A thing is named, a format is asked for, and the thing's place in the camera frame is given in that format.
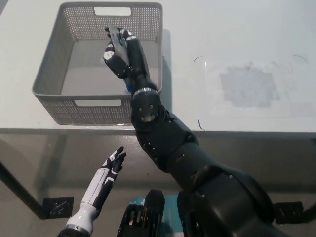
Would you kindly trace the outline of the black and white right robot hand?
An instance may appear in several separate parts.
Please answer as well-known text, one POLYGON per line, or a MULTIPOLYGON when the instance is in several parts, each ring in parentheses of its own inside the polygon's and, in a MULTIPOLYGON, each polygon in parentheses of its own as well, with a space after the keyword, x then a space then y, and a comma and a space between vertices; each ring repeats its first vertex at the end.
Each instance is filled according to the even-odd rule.
POLYGON ((118 78, 125 81, 129 93, 134 94, 142 88, 157 90, 156 85, 151 81, 148 63, 139 39, 127 29, 117 28, 117 30, 127 46, 129 63, 117 54, 113 42, 110 41, 103 54, 105 64, 118 78))

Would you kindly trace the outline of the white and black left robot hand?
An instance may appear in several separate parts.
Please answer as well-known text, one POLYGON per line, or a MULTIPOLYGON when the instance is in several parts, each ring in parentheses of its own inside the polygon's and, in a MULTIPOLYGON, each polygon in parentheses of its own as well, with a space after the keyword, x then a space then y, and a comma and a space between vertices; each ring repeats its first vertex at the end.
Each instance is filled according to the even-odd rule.
POLYGON ((66 230, 91 236, 93 222, 98 218, 117 175, 122 170, 126 156, 123 149, 121 146, 115 150, 96 171, 81 200, 78 212, 67 221, 66 230))

